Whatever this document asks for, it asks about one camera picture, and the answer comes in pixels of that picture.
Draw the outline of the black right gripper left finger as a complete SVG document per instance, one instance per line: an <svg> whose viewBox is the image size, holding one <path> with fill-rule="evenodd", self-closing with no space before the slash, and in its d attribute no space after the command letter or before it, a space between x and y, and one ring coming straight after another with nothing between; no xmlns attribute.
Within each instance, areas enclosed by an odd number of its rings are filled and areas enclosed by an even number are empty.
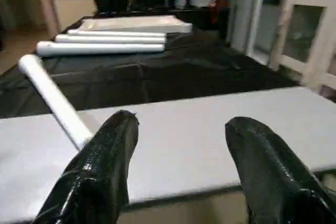
<svg viewBox="0 0 336 224"><path fill-rule="evenodd" d="M128 170L138 143L135 114L119 110L70 161L33 223L116 223L128 204Z"/></svg>

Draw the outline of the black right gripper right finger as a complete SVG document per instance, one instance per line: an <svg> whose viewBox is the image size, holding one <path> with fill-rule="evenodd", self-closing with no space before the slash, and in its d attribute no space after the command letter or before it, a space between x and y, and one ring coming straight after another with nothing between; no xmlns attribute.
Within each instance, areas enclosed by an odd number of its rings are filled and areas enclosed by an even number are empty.
<svg viewBox="0 0 336 224"><path fill-rule="evenodd" d="M252 223L335 223L335 191L270 127L234 117L225 124L225 139Z"/></svg>

